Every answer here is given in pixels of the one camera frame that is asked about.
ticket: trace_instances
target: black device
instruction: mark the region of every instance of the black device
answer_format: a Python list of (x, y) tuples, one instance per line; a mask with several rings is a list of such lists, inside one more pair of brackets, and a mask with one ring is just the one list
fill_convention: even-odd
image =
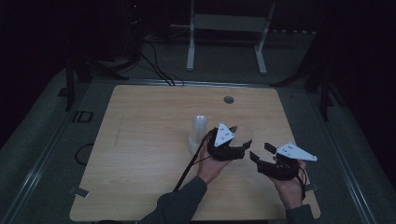
[[(237, 126), (233, 126), (230, 128), (232, 133), (235, 133), (237, 130)], [(243, 143), (240, 147), (230, 147), (230, 143), (233, 141), (230, 140), (218, 147), (215, 147), (216, 135), (218, 133), (218, 128), (214, 128), (210, 131), (211, 136), (209, 138), (209, 142), (207, 144), (207, 152), (217, 161), (232, 161), (232, 160), (240, 160), (245, 156), (245, 150), (250, 148), (252, 140), (250, 139), (246, 143)]]
[(272, 154), (276, 154), (276, 163), (261, 161), (260, 157), (250, 151), (250, 159), (257, 164), (259, 173), (278, 180), (291, 180), (298, 176), (300, 166), (297, 160), (276, 153), (276, 147), (269, 143), (265, 143), (264, 148)]

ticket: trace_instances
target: dark background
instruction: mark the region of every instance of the dark background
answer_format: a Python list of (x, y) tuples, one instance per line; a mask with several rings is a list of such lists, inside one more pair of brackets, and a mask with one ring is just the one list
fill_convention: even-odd
[[(124, 2), (109, 2), (1, 1), (0, 146), (18, 127), (51, 78), (65, 67), (70, 45), (95, 59), (112, 60), (125, 53), (116, 44), (126, 41), (123, 35), (113, 35), (127, 29)], [(169, 38), (170, 24), (190, 23), (190, 1), (143, 2), (138, 5), (142, 26), (165, 40)], [(199, 2), (196, 10), (208, 13), (254, 16), (262, 11), (252, 10), (250, 5), (265, 8), (262, 1)], [(117, 24), (103, 20), (109, 6), (113, 6), (113, 11), (107, 16), (118, 15), (114, 21)], [(318, 31), (304, 66), (330, 64), (332, 82), (342, 93), (393, 186), (396, 186), (396, 173), (392, 170), (396, 161), (395, 12), (396, 7), (389, 0), (285, 0), (278, 1), (270, 28)]]

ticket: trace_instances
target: metal stand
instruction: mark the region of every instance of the metal stand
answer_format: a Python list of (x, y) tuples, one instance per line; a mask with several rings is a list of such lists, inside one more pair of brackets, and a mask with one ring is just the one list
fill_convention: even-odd
[(242, 16), (225, 16), (225, 15), (209, 15), (209, 14), (195, 14), (194, 0), (191, 0), (191, 15), (190, 15), (190, 45), (189, 54), (187, 56), (187, 70), (194, 69), (194, 54), (195, 54), (195, 29), (212, 29), (212, 30), (228, 30), (228, 31), (247, 31), (247, 32), (261, 32), (262, 38), (260, 43), (254, 47), (256, 53), (257, 64), (259, 66), (260, 74), (266, 75), (267, 69), (265, 67), (264, 58), (262, 57), (262, 47), (264, 45), (265, 37), (268, 34), (271, 19), (274, 14), (276, 4), (270, 6), (266, 18), (262, 17), (242, 17)]

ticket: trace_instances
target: person's right hand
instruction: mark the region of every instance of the person's right hand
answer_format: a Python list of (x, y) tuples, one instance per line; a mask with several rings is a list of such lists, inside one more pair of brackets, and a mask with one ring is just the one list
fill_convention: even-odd
[[(300, 160), (297, 161), (300, 167), (305, 170), (306, 163)], [(304, 172), (301, 169), (299, 169), (299, 177), (302, 180), (304, 179)], [(292, 180), (269, 178), (274, 182), (280, 200), (286, 209), (293, 209), (303, 205), (303, 188), (297, 177), (294, 177)]]

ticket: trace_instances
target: person's left hand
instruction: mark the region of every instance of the person's left hand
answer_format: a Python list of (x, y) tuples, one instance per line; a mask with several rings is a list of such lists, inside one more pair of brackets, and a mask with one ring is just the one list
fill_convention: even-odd
[(197, 174), (206, 182), (207, 185), (220, 174), (221, 170), (226, 165), (228, 165), (231, 162), (231, 161), (216, 161), (215, 159), (213, 159), (213, 157), (210, 157), (209, 152), (207, 152), (207, 143), (209, 142), (209, 139), (211, 137), (214, 136), (213, 135), (209, 136), (202, 145), (200, 151), (200, 160), (203, 161), (199, 162), (199, 168)]

